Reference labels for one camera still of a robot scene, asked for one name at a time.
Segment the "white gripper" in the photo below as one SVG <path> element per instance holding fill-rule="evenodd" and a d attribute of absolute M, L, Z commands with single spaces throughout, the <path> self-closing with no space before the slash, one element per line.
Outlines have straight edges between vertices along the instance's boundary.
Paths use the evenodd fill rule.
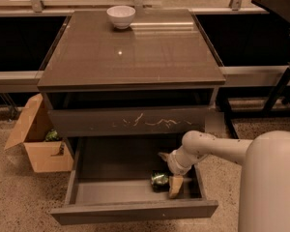
<path fill-rule="evenodd" d="M 172 151 L 170 154 L 158 152 L 158 155 L 163 161 L 167 162 L 171 173 L 177 175 L 169 177 L 169 197 L 175 198 L 179 194 L 183 184 L 183 176 L 190 171 L 193 162 L 189 158 L 189 155 L 181 148 Z"/>

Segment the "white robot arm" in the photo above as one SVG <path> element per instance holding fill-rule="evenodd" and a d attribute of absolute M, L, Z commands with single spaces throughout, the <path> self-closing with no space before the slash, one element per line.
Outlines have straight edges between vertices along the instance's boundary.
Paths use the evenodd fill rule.
<path fill-rule="evenodd" d="M 290 131 L 274 130 L 253 140 L 217 138 L 191 130 L 180 148 L 159 156 L 172 173 L 169 196 L 206 155 L 242 167 L 238 232 L 290 232 Z"/>

